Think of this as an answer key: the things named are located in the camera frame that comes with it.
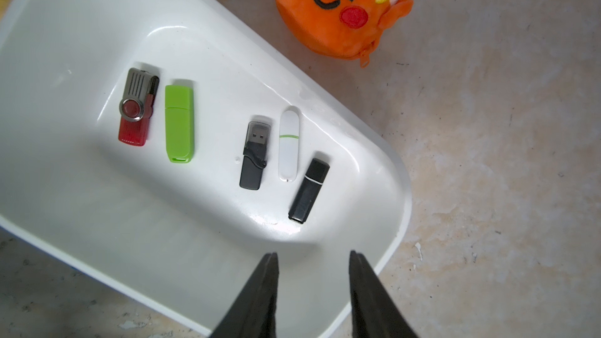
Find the white usb drive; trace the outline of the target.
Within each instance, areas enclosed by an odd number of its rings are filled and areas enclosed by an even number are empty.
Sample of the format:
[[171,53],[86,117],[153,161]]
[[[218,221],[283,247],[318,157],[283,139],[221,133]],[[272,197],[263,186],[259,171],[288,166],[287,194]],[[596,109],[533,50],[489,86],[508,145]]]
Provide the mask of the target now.
[[285,182],[297,177],[300,142],[300,117],[295,110],[283,112],[280,118],[279,174]]

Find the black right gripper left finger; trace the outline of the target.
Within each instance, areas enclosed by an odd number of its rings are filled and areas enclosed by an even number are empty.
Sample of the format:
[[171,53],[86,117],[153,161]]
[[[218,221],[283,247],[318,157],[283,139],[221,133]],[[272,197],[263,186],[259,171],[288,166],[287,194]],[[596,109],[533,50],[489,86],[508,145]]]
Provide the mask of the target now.
[[279,273],[277,253],[264,255],[210,337],[276,337]]

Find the white plastic storage box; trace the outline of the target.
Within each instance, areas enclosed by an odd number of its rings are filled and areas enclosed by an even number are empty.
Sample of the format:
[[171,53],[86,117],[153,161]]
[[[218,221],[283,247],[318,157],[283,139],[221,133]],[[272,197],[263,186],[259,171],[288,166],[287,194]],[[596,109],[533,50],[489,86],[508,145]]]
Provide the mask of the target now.
[[[160,79],[144,146],[118,139],[131,68]],[[193,89],[187,164],[166,151],[174,84]],[[259,190],[239,186],[252,121],[271,127]],[[330,170],[300,224],[288,213],[314,158]],[[411,210],[392,147],[216,0],[13,0],[3,18],[3,228],[194,330],[214,330],[275,252],[278,336],[331,335],[351,309],[350,252],[381,271]]]

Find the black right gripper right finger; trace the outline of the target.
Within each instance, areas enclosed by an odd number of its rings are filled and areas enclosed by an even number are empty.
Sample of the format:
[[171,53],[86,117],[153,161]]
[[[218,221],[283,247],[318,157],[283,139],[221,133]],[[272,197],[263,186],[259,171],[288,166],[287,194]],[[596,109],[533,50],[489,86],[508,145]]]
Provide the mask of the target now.
[[354,250],[349,258],[349,277],[353,337],[418,337],[366,257]]

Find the red swivel usb drive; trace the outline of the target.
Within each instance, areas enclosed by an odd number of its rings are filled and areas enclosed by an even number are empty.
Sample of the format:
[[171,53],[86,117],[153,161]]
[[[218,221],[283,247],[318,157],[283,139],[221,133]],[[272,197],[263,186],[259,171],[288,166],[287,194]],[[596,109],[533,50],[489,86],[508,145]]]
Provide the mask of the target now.
[[118,139],[130,146],[146,144],[150,118],[160,79],[145,70],[131,68],[119,103],[121,123]]

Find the black capless usb drive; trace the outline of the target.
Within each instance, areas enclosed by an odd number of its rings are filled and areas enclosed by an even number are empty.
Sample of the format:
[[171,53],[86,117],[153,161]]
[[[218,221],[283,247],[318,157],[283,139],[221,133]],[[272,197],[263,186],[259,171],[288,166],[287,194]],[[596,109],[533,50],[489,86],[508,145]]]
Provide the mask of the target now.
[[267,166],[270,131],[269,125],[258,121],[248,125],[239,178],[239,186],[243,189],[260,189],[263,171]]

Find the green usb drive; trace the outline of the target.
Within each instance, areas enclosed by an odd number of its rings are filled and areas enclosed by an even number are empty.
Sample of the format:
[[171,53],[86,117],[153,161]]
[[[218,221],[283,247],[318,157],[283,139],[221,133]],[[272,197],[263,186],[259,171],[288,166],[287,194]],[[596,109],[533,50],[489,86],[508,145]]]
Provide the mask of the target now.
[[164,102],[165,140],[170,162],[187,164],[194,152],[193,89],[168,85]]

